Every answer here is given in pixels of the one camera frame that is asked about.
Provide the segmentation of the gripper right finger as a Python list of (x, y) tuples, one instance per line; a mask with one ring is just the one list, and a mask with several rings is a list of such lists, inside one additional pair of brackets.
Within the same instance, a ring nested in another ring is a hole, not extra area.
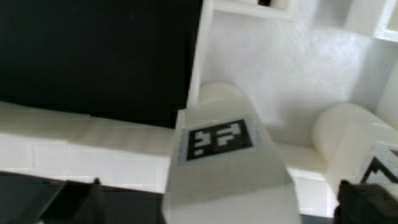
[(398, 199), (379, 184), (341, 181), (333, 224), (398, 224)]

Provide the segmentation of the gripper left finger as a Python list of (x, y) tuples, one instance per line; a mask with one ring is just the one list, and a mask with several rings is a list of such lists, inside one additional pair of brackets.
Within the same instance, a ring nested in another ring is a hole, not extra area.
[(0, 171), (0, 224), (166, 224), (162, 195)]

